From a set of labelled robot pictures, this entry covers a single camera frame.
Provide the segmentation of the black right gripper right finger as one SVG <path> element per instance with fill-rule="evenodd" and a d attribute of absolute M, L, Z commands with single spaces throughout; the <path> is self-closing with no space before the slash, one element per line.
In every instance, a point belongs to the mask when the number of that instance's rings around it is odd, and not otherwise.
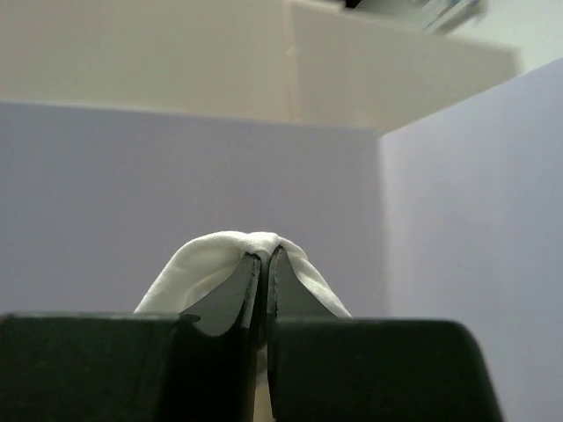
<path fill-rule="evenodd" d="M 365 326 L 335 316 L 297 278 L 286 249 L 271 258 L 267 378 L 277 421 L 365 419 Z"/>

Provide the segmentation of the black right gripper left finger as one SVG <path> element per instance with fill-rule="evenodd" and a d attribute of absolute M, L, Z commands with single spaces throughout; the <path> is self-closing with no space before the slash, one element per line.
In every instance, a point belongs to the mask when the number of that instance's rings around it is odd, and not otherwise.
<path fill-rule="evenodd" d="M 181 313 L 175 419 L 250 421 L 260 344 L 261 261 L 246 253 L 218 287 Z"/>

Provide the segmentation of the white t shirt colourful print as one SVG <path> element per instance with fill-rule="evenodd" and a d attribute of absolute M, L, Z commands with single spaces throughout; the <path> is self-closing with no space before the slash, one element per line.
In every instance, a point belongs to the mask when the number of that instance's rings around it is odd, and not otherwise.
<path fill-rule="evenodd" d="M 179 313 L 197 303 L 230 277 L 244 254 L 269 264 L 281 246 L 300 283 L 332 314 L 350 313 L 298 245 L 273 232 L 220 231 L 181 246 L 152 283 L 136 313 Z"/>

